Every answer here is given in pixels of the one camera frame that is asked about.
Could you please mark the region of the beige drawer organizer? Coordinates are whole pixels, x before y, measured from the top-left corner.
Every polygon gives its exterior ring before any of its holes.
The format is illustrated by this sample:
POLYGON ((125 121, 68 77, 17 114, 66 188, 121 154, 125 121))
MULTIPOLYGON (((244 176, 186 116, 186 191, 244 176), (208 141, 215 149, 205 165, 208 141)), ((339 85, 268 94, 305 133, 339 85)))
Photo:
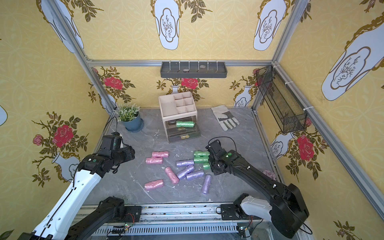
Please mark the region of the beige drawer organizer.
POLYGON ((164 129, 169 143, 179 142, 200 136, 197 126, 198 112, 191 92, 182 92, 159 97, 164 129), (195 123, 192 128, 178 128, 177 121, 195 123))

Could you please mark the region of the grey wall shelf tray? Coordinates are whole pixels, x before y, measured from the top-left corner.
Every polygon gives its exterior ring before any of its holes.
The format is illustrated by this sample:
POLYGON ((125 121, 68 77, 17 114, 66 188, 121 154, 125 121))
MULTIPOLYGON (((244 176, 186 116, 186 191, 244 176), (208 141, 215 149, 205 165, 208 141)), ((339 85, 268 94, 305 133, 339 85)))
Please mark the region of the grey wall shelf tray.
POLYGON ((162 78, 226 78, 228 69, 225 62, 219 61, 167 61, 162 62, 162 78))

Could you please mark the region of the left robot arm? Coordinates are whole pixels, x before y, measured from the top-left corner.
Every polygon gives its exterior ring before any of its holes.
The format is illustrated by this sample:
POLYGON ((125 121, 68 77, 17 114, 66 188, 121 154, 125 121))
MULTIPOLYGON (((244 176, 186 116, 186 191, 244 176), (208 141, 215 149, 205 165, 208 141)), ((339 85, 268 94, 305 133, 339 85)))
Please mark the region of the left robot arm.
POLYGON ((99 150, 87 155, 76 169, 72 183, 48 215, 21 240, 85 240, 101 225, 125 217, 124 200, 108 197, 95 211, 72 226, 77 213, 94 187, 110 170, 135 158, 135 150, 127 146, 118 150, 99 150))

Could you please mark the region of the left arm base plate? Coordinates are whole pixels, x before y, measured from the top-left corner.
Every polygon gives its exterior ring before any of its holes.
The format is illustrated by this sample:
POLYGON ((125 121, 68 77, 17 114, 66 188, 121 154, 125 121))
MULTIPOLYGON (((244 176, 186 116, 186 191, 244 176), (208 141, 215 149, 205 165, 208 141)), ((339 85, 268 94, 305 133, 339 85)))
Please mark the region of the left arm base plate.
POLYGON ((138 223, 141 218, 141 213, 142 206, 125 206, 121 221, 132 224, 138 223))

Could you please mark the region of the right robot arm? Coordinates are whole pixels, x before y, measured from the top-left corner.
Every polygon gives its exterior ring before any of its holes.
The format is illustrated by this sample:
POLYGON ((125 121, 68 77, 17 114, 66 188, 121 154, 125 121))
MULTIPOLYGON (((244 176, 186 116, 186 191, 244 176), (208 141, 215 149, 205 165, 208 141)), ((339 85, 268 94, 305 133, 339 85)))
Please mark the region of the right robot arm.
POLYGON ((241 194, 234 201, 235 214, 241 219, 255 216, 271 222, 283 236, 293 238, 310 215, 299 188, 271 179, 234 150, 227 152, 213 144, 207 150, 214 175, 232 174, 267 198, 264 201, 241 194))

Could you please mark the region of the potted green plant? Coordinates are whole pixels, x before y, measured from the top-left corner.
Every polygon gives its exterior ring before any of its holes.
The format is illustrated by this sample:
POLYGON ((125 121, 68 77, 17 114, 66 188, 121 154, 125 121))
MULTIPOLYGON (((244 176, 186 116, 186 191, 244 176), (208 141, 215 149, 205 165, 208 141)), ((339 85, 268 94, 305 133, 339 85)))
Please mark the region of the potted green plant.
POLYGON ((122 122, 128 132, 137 133, 144 127, 144 120, 140 115, 140 107, 136 104, 119 105, 118 121, 122 122))

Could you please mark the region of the green trash bag roll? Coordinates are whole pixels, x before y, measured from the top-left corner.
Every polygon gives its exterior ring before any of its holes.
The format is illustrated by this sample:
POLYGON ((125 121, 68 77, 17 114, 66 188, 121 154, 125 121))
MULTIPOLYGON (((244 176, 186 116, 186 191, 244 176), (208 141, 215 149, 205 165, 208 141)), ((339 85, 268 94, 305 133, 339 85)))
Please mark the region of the green trash bag roll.
POLYGON ((209 163, 203 163, 203 169, 204 170, 210 170, 211 169, 211 166, 209 163))
POLYGON ((208 151, 194 151, 194 157, 207 157, 210 153, 208 151))
POLYGON ((194 121, 176 121, 177 128, 193 128, 194 126, 194 121))
POLYGON ((208 162, 209 162, 208 156, 194 158, 195 164, 204 164, 204 163, 208 163, 208 162))

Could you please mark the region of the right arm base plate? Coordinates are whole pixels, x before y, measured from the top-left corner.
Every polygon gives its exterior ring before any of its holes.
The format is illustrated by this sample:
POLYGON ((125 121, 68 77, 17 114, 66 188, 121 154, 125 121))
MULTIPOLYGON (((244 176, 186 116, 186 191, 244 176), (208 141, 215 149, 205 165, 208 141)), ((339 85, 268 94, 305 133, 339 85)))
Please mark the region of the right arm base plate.
POLYGON ((242 220, 242 214, 240 208, 234 204, 222 204, 220 205, 220 212, 223 221, 242 220))

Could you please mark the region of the purple trash bag roll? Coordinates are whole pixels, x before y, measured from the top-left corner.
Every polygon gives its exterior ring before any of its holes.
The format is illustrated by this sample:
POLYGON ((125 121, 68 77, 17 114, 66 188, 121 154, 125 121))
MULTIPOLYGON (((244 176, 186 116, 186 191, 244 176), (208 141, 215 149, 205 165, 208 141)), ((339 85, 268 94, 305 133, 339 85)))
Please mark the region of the purple trash bag roll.
POLYGON ((176 166, 178 168, 179 167, 186 167, 186 166, 194 165, 194 164, 195 164, 194 159, 180 160, 180 161, 176 162, 176 166))
POLYGON ((206 175, 205 179, 204 179, 204 182, 203 182, 202 189, 201 189, 201 193, 202 194, 206 195, 206 194, 209 193, 211 182, 212 182, 212 176, 211 175, 206 175))
POLYGON ((186 177, 187 174, 192 173, 194 170, 195 170, 194 165, 188 165, 185 169, 177 173, 177 177, 179 178, 179 180, 182 180, 183 178, 186 177))
POLYGON ((186 178, 187 178, 188 181, 191 181, 191 180, 194 180, 194 179, 201 178, 204 175, 205 175, 205 172, 203 170, 199 170, 199 171, 187 174, 186 178))

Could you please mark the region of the pink trash bag roll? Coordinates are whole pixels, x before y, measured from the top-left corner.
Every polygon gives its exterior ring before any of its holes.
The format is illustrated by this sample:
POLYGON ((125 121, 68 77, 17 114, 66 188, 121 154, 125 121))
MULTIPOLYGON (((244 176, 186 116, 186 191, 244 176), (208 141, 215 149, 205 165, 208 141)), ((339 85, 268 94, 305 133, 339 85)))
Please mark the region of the pink trash bag roll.
POLYGON ((169 179, 171 180, 171 182, 176 185, 179 183, 180 179, 178 178, 178 176, 173 172, 173 170, 171 169, 171 167, 166 167, 165 168, 165 173, 167 174, 167 176, 169 177, 169 179))
POLYGON ((151 191, 158 188, 162 188, 164 186, 164 180, 155 180, 148 183, 145 183, 144 189, 145 191, 151 191))
POLYGON ((152 152, 153 158, 168 158, 169 155, 168 151, 152 152))
POLYGON ((148 164, 148 165, 161 165, 161 164, 163 164, 163 158, 161 158, 161 157, 146 158, 146 164, 148 164))

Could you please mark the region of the grey work glove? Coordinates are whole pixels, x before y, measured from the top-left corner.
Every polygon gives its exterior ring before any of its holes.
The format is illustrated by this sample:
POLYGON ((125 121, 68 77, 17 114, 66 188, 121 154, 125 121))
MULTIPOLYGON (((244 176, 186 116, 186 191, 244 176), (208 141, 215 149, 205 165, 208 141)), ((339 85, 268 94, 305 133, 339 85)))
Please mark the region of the grey work glove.
POLYGON ((232 130, 240 124, 225 105, 213 107, 211 110, 224 131, 232 130))

